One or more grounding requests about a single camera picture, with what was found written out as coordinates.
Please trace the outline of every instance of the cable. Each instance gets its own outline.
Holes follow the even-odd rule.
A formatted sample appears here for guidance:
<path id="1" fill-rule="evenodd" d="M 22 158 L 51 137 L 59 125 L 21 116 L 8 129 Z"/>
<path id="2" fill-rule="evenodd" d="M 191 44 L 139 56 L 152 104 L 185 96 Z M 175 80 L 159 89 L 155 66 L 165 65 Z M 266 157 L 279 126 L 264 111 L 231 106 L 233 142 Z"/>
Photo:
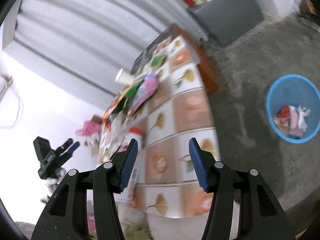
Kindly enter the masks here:
<path id="1" fill-rule="evenodd" d="M 11 87 L 12 84 L 12 78 L 8 77 L 7 75 L 4 74 L 0 74 L 1 77 L 4 78 L 4 80 L 8 83 L 8 87 Z M 16 91 L 14 91 L 14 89 L 12 89 L 13 94 L 16 96 L 16 98 L 19 100 L 19 106 L 18 106 L 18 112 L 17 112 L 17 116 L 16 119 L 14 120 L 12 125 L 8 125 L 8 126 L 2 126 L 0 125 L 0 129 L 5 129 L 5 130 L 11 130 L 12 128 L 14 128 L 16 126 L 16 124 L 18 123 L 18 119 L 19 119 L 19 114 L 20 114 L 20 110 L 23 109 L 23 104 L 22 104 L 22 99 L 20 98 L 20 96 L 17 94 Z"/>

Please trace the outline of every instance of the white wire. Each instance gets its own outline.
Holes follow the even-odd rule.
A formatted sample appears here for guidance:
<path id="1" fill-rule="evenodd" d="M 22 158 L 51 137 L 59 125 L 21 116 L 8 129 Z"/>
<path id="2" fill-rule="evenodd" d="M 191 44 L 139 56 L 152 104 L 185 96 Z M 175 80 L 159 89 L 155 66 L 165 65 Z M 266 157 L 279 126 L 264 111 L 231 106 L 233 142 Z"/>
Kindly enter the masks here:
<path id="1" fill-rule="evenodd" d="M 16 96 L 16 98 L 19 100 L 19 106 L 18 106 L 18 113 L 17 113 L 17 116 L 16 116 L 16 120 L 14 120 L 13 124 L 12 125 L 8 125 L 8 126 L 2 126 L 0 125 L 0 129 L 4 129 L 4 130 L 11 130 L 12 128 L 14 128 L 17 123 L 18 123 L 18 118 L 19 118 L 19 114 L 20 114 L 20 110 L 23 109 L 23 102 L 22 102 L 22 99 L 20 98 L 20 96 L 18 95 L 18 93 L 16 93 L 14 91 L 14 89 L 11 89 L 13 94 Z"/>

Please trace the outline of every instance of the blue rim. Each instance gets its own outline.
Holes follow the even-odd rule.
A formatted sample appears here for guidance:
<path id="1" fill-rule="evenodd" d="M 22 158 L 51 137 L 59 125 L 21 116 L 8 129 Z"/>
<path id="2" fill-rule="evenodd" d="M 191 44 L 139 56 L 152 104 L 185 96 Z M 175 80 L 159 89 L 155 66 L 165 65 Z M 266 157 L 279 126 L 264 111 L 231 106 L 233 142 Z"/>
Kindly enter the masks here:
<path id="1" fill-rule="evenodd" d="M 314 132 L 312 134 L 310 134 L 308 137 L 306 138 L 303 138 L 303 139 L 291 139 L 285 135 L 283 135 L 279 130 L 278 128 L 276 127 L 275 123 L 274 123 L 274 120 L 273 120 L 273 116 L 271 115 L 271 111 L 270 111 L 270 101 L 271 101 L 271 95 L 273 94 L 273 90 L 276 88 L 276 86 L 282 82 L 283 80 L 285 79 L 288 79 L 288 78 L 300 78 L 306 82 L 309 83 L 310 86 L 312 86 L 312 88 L 314 89 L 314 91 L 317 93 L 317 96 L 320 100 L 320 94 L 319 94 L 319 91 L 318 89 L 316 88 L 316 86 L 310 81 L 308 80 L 307 78 L 303 77 L 303 76 L 300 76 L 300 75 L 295 75 L 295 74 L 291 74 L 291 75 L 285 75 L 279 79 L 277 79 L 271 86 L 271 88 L 269 89 L 269 92 L 267 94 L 267 100 L 266 100 L 266 111 L 267 111 L 267 116 L 268 116 L 268 120 L 269 120 L 269 123 L 271 124 L 271 127 L 273 128 L 273 130 L 276 132 L 276 134 L 281 137 L 283 140 L 287 141 L 287 142 L 290 142 L 290 143 L 305 143 L 309 140 L 311 140 L 314 136 L 316 136 L 316 134 L 319 132 L 319 129 L 320 129 L 320 120 L 319 120 L 319 123 L 316 127 L 316 129 L 314 130 Z"/>

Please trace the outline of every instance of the patterned tablecloth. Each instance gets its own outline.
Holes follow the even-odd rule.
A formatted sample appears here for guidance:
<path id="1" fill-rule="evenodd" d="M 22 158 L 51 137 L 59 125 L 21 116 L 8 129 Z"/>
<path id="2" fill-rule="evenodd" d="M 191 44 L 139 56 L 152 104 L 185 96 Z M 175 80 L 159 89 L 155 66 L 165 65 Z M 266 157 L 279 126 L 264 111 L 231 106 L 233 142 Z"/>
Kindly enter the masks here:
<path id="1" fill-rule="evenodd" d="M 164 51 L 169 58 L 156 70 L 159 88 L 134 117 L 146 138 L 131 207 L 164 217 L 191 217 L 209 211 L 212 194 L 199 186 L 188 142 L 195 137 L 216 160 L 219 144 L 195 52 L 182 36 L 160 54 Z"/>

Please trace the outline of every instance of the blue bucket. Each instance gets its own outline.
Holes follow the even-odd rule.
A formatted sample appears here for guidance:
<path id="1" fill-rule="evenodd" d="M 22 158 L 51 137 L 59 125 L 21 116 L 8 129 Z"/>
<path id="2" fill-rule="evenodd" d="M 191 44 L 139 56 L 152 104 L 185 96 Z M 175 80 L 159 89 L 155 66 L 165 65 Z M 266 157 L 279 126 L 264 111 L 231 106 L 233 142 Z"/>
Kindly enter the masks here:
<path id="1" fill-rule="evenodd" d="M 289 138 L 276 127 L 274 117 L 283 106 L 301 106 L 311 110 L 310 115 L 305 117 L 308 127 L 302 138 Z M 305 143 L 320 129 L 320 94 L 315 85 L 305 77 L 286 75 L 275 81 L 267 95 L 266 111 L 273 130 L 287 142 Z"/>

